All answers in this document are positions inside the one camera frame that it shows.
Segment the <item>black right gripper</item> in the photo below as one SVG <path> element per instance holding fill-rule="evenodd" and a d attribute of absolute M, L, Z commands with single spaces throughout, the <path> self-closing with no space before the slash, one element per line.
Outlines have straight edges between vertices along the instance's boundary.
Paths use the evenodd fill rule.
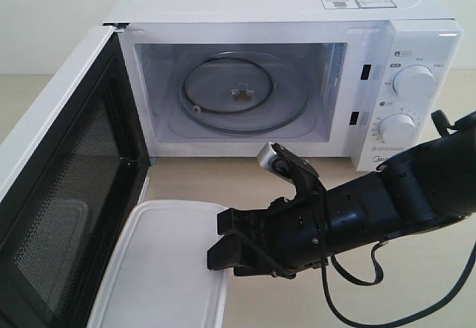
<path fill-rule="evenodd" d="M 216 228 L 219 235 L 227 236 L 208 249 L 207 267 L 233 268 L 237 277 L 294 279 L 300 271 L 323 265 L 322 221 L 320 190 L 289 202 L 280 197 L 266 209 L 226 209 L 217 214 Z"/>

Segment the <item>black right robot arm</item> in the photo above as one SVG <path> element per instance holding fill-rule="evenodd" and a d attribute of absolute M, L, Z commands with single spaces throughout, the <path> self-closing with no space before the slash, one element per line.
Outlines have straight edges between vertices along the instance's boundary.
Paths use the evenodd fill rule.
<path fill-rule="evenodd" d="M 475 212 L 475 115 L 449 123 L 433 112 L 439 138 L 401 152 L 364 176 L 327 189 L 306 160 L 266 144 L 260 165 L 295 186 L 267 208 L 217 216 L 211 270 L 292 279 L 328 257 L 457 223 Z"/>

